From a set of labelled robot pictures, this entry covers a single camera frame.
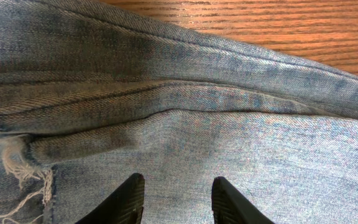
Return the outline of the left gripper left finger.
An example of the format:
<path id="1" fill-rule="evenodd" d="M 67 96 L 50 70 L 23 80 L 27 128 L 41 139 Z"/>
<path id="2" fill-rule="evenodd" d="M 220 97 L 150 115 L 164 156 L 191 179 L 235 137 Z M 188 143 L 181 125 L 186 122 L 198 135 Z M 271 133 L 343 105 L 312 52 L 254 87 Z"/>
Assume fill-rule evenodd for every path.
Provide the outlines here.
<path id="1" fill-rule="evenodd" d="M 144 210 L 144 187 L 144 176 L 133 173 L 76 224 L 140 224 Z"/>

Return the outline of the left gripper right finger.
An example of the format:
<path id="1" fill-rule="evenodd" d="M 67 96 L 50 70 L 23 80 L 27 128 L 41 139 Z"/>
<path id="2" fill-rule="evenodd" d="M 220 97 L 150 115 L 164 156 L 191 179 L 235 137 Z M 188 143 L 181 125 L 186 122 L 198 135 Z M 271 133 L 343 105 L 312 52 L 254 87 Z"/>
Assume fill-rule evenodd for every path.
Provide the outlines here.
<path id="1" fill-rule="evenodd" d="M 215 224 L 273 224 L 224 177 L 213 181 L 211 207 Z"/>

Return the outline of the blue denim jeans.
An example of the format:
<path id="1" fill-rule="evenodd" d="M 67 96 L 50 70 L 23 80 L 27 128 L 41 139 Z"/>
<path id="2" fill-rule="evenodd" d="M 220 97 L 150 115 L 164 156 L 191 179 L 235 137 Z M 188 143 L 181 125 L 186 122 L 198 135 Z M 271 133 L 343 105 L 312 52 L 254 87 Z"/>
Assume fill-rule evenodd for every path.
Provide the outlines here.
<path id="1" fill-rule="evenodd" d="M 358 223 L 358 77 L 95 1 L 0 1 L 0 223 L 75 223 L 131 174 L 144 223 Z"/>

